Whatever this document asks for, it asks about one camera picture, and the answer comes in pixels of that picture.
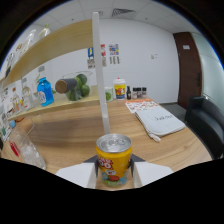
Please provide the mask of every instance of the red item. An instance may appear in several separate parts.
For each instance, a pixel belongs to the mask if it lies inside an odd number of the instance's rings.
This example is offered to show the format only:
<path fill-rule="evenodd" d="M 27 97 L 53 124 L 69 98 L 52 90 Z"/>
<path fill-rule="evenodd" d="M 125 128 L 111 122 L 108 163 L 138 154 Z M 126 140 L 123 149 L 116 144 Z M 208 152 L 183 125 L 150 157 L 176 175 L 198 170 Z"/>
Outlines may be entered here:
<path fill-rule="evenodd" d="M 16 151 L 16 149 L 15 149 L 13 143 L 12 143 L 10 140 L 9 140 L 9 144 L 10 144 L 10 147 L 11 147 L 12 151 L 15 153 L 15 155 L 16 155 L 17 157 L 19 157 L 19 153 Z"/>

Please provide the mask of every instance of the cup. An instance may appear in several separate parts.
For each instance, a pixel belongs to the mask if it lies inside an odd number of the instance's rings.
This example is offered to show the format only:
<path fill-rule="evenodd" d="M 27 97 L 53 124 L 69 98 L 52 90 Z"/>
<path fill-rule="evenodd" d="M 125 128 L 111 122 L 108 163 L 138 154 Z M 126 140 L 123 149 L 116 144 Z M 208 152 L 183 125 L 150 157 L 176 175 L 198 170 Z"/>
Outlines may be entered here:
<path fill-rule="evenodd" d="M 29 139 L 27 133 L 22 128 L 14 128 L 9 136 L 9 142 L 12 150 L 15 150 L 25 163 L 46 169 L 44 159 L 38 152 L 33 142 Z"/>
<path fill-rule="evenodd" d="M 111 102 L 114 100 L 113 87 L 105 87 L 106 101 Z"/>

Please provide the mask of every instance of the ceiling vent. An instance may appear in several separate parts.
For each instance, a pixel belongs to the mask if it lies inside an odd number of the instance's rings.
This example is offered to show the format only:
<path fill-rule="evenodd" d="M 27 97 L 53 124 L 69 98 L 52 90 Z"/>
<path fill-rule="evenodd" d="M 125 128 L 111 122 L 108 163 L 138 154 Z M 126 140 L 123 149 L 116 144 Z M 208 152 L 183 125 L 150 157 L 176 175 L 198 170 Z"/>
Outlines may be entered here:
<path fill-rule="evenodd" d="M 99 16 L 103 16 L 103 11 L 98 11 Z"/>
<path fill-rule="evenodd" d="M 133 19 L 136 11 L 129 9 L 114 9 L 112 13 L 113 18 L 125 18 L 125 19 Z"/>

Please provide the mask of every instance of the dark brown door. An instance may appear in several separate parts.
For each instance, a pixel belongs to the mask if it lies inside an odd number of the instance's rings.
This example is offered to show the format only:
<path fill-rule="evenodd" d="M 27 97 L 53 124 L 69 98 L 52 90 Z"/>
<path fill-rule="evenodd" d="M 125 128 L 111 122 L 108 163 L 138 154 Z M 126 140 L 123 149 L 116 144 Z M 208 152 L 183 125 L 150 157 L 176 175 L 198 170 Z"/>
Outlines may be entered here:
<path fill-rule="evenodd" d="M 202 71 L 197 47 L 189 32 L 173 34 L 179 58 L 180 84 L 177 103 L 187 109 L 191 96 L 201 96 Z"/>

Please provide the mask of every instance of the wooden countertop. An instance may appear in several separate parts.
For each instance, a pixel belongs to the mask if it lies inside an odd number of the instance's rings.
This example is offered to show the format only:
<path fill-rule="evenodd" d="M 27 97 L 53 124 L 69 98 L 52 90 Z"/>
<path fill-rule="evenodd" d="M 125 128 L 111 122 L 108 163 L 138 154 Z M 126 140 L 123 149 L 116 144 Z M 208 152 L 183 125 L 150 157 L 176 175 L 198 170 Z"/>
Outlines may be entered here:
<path fill-rule="evenodd" d="M 211 161 L 211 157 L 198 138 L 186 127 L 184 130 L 164 136 L 157 143 L 151 139 L 134 114 L 123 101 L 107 103 L 111 133 L 131 138 L 133 154 L 149 163 L 168 166 L 174 172 L 187 166 Z M 29 138 L 43 156 L 46 171 L 55 174 L 59 169 L 80 164 L 96 155 L 96 140 L 104 135 L 100 106 L 74 108 L 49 112 L 32 117 L 35 128 Z M 29 130 L 31 121 L 25 118 L 18 126 Z M 4 143 L 2 157 L 22 162 Z M 111 188 L 97 180 L 96 189 L 120 190 L 134 188 L 129 172 L 128 182 Z"/>

